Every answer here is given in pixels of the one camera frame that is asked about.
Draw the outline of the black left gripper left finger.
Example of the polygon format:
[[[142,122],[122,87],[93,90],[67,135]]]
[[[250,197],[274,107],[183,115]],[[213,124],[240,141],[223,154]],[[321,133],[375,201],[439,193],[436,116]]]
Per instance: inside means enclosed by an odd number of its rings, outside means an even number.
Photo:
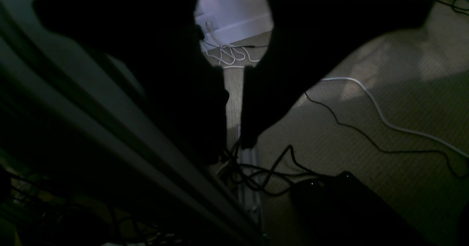
[[[223,71],[202,54],[198,0],[34,0],[42,25],[122,61],[208,165],[226,148]]]

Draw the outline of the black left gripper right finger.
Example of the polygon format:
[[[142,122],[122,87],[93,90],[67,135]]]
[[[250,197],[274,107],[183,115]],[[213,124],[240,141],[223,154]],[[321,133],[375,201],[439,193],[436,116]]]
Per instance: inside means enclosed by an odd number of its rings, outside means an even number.
[[[273,19],[264,56],[244,70],[240,144],[256,145],[306,90],[386,33],[417,29],[435,0],[267,0]]]

